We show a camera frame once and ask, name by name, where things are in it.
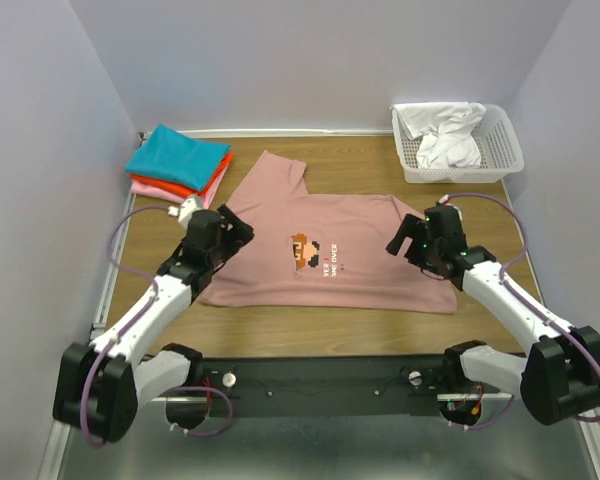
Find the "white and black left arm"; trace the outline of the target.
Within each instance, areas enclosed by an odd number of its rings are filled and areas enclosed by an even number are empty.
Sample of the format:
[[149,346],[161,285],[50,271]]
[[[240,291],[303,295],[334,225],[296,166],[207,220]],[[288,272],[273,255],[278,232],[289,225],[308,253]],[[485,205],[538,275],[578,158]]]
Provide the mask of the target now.
[[253,240],[254,229],[225,204],[210,210],[189,198],[159,210],[177,221],[183,238],[156,273],[129,271],[145,279],[148,288],[112,327],[86,344],[69,345],[61,357],[53,417],[78,429],[94,448],[121,440],[139,409],[166,394],[196,393],[206,403],[222,400],[226,419],[213,435],[233,422],[228,395],[203,378],[200,352],[179,344],[167,345],[154,356],[148,351],[214,275]]

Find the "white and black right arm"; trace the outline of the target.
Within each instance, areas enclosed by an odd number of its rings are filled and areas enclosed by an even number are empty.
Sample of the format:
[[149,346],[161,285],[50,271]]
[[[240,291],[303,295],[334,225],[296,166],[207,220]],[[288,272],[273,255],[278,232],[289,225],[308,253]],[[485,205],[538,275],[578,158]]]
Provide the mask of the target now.
[[483,246],[468,244],[460,210],[441,198],[423,217],[406,215],[386,250],[448,280],[482,304],[517,340],[523,356],[480,341],[445,353],[452,380],[492,386],[522,401],[542,425],[600,422],[600,334],[577,328],[543,306]]

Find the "dusty pink t-shirt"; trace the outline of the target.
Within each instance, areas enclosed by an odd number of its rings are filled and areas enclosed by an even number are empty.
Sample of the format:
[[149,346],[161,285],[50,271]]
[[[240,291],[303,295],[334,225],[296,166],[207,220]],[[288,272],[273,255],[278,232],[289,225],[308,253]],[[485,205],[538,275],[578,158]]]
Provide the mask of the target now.
[[305,170],[261,154],[227,202],[254,238],[214,275],[201,303],[455,313],[448,282],[386,250],[413,208],[393,195],[311,194]]

